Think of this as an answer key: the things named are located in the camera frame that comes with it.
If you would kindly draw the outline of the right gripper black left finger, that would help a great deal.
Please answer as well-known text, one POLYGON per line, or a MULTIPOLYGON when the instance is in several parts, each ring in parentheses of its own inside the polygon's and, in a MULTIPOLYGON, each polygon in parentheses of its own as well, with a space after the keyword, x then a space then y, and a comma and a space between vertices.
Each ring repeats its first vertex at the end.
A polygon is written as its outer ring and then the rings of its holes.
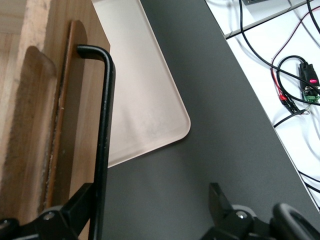
POLYGON ((83 184, 61 208, 48 209, 33 221, 21 225, 15 218, 0 220, 2 240, 77 240, 89 221, 94 186, 83 184))

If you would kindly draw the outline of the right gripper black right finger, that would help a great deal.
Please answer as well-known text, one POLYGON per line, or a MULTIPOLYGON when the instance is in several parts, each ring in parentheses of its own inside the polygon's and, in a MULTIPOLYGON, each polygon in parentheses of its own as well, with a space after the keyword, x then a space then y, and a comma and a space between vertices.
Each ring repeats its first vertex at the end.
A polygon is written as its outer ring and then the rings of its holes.
POLYGON ((270 227, 249 211, 234 209, 218 183, 208 188, 208 208, 213 220, 203 240, 270 240, 270 227))

